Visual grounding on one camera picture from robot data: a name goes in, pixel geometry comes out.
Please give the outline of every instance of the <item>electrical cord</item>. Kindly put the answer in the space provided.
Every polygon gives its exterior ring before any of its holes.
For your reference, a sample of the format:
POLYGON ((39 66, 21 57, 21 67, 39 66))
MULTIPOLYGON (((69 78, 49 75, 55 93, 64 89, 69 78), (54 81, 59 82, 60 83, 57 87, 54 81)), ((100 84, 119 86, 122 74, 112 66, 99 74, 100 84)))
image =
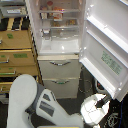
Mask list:
POLYGON ((122 100, 122 102, 121 102, 121 112, 120 112, 120 122, 119 122, 119 127, 118 128, 120 128, 120 126, 121 126, 121 122, 122 122, 122 108, 123 108, 123 100, 122 100))
POLYGON ((108 119, 107 119, 107 121, 106 121, 106 123, 105 123, 105 125, 104 125, 104 128, 106 128, 106 125, 108 124, 108 126, 110 127, 110 128, 114 128, 114 126, 118 123, 118 113, 112 113, 109 117, 108 117, 108 119))

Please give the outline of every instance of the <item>refrigerator drawer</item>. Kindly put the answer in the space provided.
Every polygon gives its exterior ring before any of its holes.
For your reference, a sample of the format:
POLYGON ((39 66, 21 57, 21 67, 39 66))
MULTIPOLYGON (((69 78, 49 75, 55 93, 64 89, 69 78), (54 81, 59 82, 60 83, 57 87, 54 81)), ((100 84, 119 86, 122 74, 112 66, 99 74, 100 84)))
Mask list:
POLYGON ((42 78, 79 78, 81 64, 78 60, 39 60, 42 78))
POLYGON ((0 49, 31 48, 28 31, 0 32, 0 49))
POLYGON ((38 75, 36 65, 22 67, 0 67, 0 77, 15 77, 21 74, 29 74, 32 76, 38 75))
POLYGON ((43 80, 43 83, 57 99, 77 98, 79 79, 51 79, 43 80))
POLYGON ((81 64, 77 55, 39 56, 38 62, 43 79, 80 76, 81 64))
POLYGON ((4 17, 24 17, 27 15, 25 6, 4 6, 0 7, 4 17))
POLYGON ((0 51, 0 67, 24 65, 35 65, 31 49, 0 51))

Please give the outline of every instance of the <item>label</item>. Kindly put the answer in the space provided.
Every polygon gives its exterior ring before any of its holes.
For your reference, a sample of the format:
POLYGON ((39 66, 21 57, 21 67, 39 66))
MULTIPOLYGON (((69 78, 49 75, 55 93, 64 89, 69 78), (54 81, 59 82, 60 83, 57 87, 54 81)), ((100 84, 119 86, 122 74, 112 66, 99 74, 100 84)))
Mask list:
POLYGON ((57 82, 57 84, 65 84, 65 82, 57 82))
POLYGON ((12 34, 7 34, 9 39, 13 39, 13 35, 12 34))
POLYGON ((28 58, 26 53, 22 54, 13 54, 14 58, 28 58))
POLYGON ((21 15, 26 15, 26 14, 27 14, 25 7, 22 7, 22 8, 20 9, 20 14, 21 14, 21 15))
POLYGON ((1 55, 1 58, 5 58, 5 55, 1 55))
POLYGON ((8 68, 9 70, 13 69, 13 68, 8 68))
POLYGON ((79 4, 80 4, 80 5, 82 4, 82 0, 79 0, 79 4))
POLYGON ((12 10, 7 10, 7 13, 9 14, 20 14, 20 9, 12 9, 12 10))
POLYGON ((122 67, 113 60, 106 52, 103 51, 101 59, 117 74, 119 75, 122 71, 122 67))

